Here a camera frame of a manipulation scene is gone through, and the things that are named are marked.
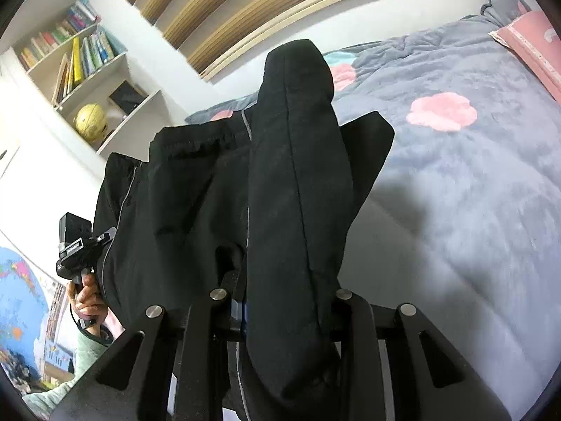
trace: person's arm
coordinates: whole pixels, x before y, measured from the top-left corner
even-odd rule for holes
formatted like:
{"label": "person's arm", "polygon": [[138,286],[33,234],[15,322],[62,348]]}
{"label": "person's arm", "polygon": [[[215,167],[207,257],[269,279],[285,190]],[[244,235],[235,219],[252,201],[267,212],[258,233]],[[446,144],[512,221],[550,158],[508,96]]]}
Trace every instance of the person's arm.
{"label": "person's arm", "polygon": [[[99,288],[97,288],[94,276],[86,275],[82,280],[84,289],[76,298],[73,283],[68,284],[66,295],[75,312],[97,317],[96,324],[89,327],[87,331],[99,337],[100,325],[107,316],[108,308],[99,296]],[[23,397],[23,401],[39,419],[50,418],[51,413],[63,397],[68,394],[68,391],[70,391],[74,384],[106,350],[105,346],[88,339],[88,337],[84,336],[82,333],[77,331],[77,334],[78,344],[75,356],[74,379],[50,391],[28,394]]]}

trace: hand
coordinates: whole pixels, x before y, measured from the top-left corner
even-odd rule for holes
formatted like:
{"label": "hand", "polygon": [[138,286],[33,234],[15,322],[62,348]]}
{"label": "hand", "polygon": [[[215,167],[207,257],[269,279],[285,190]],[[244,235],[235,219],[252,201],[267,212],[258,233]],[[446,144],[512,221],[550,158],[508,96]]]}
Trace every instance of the hand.
{"label": "hand", "polygon": [[66,296],[76,314],[95,317],[95,325],[86,330],[99,337],[100,327],[107,317],[109,308],[99,294],[99,286],[93,274],[82,275],[82,284],[82,291],[76,295],[74,283],[69,282],[66,286]]}

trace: pillow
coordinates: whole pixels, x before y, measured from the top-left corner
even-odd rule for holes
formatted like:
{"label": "pillow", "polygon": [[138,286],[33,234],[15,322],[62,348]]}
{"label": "pillow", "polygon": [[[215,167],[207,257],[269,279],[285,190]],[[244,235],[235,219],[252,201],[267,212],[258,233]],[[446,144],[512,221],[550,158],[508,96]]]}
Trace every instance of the pillow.
{"label": "pillow", "polygon": [[561,40],[543,11],[532,11],[492,36],[510,47],[561,103]]}
{"label": "pillow", "polygon": [[499,27],[510,24],[529,11],[531,9],[524,0],[489,0],[481,7],[481,14]]}

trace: gray pillow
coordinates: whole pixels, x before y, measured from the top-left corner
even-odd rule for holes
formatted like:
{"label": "gray pillow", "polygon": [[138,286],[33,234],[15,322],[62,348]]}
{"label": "gray pillow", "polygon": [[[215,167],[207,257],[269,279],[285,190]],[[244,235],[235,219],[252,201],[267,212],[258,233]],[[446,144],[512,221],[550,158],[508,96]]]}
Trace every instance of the gray pillow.
{"label": "gray pillow", "polygon": [[524,0],[489,0],[481,7],[481,13],[494,24],[504,27],[523,14],[521,5],[531,11]]}

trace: triangular cutout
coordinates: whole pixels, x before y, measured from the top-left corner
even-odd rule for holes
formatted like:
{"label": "triangular cutout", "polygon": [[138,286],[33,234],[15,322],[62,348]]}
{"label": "triangular cutout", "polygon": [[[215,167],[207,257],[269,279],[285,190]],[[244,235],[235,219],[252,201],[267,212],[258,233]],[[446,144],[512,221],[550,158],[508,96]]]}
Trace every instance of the triangular cutout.
{"label": "triangular cutout", "polygon": [[427,331],[419,333],[419,339],[425,353],[428,371],[435,388],[444,388],[464,380],[462,372],[452,360],[444,354],[433,337]]}
{"label": "triangular cutout", "polygon": [[[140,350],[143,339],[144,334],[141,332],[134,334],[114,356],[112,362],[108,363],[99,373],[96,377],[97,382],[101,385],[124,391],[131,378],[131,373],[133,372],[136,357],[138,356],[138,351]],[[118,362],[119,365],[112,365],[113,362]]]}

